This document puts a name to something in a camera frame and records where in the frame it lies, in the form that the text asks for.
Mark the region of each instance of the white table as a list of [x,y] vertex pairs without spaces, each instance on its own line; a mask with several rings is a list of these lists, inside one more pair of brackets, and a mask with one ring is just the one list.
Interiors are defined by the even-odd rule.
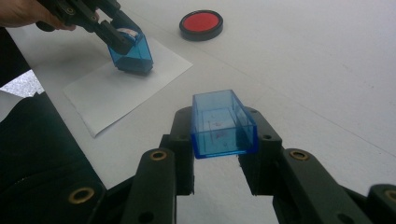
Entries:
[[[313,153],[336,181],[364,195],[396,185],[396,3],[393,1],[120,1],[149,37],[193,67],[92,138],[63,94],[109,55],[95,35],[8,29],[108,188],[134,175],[195,93],[233,89],[261,111],[284,147]],[[181,18],[212,9],[223,32],[180,37]],[[270,197],[253,197],[236,157],[195,161],[195,195],[179,197],[179,223],[276,223]]]

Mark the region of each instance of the white paper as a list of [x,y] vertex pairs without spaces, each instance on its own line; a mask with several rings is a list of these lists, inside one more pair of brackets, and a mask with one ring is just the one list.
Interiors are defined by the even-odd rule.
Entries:
[[119,71],[109,62],[64,88],[92,137],[137,108],[150,96],[165,87],[192,64],[149,38],[154,61],[148,75]]

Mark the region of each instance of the transparent blue container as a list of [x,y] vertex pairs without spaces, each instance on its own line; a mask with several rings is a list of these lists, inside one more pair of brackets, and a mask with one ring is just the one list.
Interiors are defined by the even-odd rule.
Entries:
[[193,96],[191,140],[197,159],[258,150],[256,122],[231,90]]
[[130,29],[121,28],[118,31],[130,40],[133,46],[126,55],[108,48],[114,65],[125,72],[148,73],[152,69],[153,61],[145,35]]

